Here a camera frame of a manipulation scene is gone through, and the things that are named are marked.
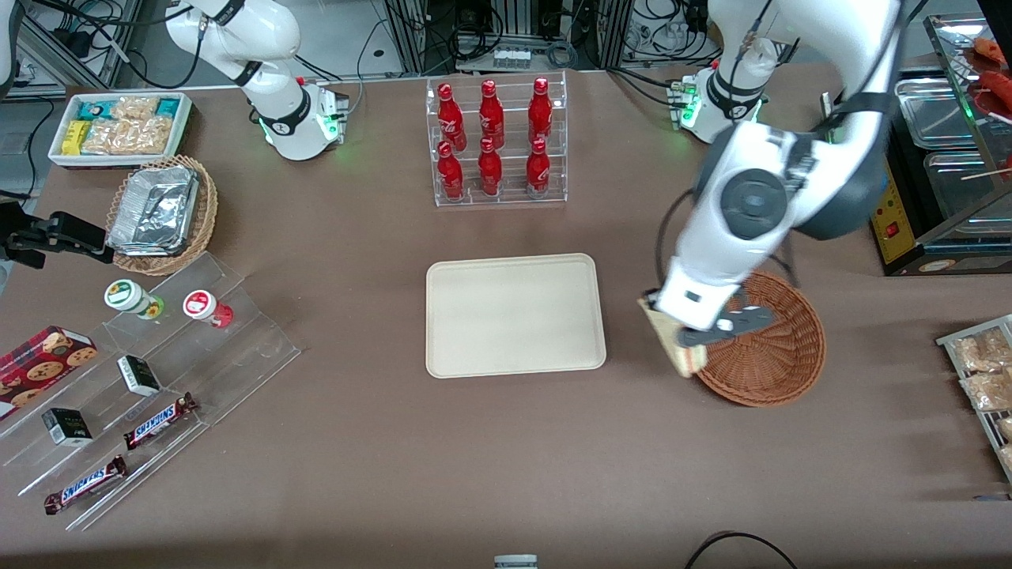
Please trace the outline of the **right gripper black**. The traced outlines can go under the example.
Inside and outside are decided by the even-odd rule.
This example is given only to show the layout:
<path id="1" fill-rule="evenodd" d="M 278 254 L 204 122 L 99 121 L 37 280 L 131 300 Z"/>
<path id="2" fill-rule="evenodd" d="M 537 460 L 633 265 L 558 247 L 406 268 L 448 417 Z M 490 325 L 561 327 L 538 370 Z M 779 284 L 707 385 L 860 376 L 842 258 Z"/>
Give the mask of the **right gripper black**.
<path id="1" fill-rule="evenodd" d="M 28 215 L 18 202 L 1 204 L 1 259 L 4 262 L 43 269 L 46 255 L 41 249 L 48 243 L 53 252 L 76 253 L 112 264 L 115 249 L 108 247 L 105 239 L 104 228 L 71 213 L 53 212 L 50 220 L 44 220 Z"/>

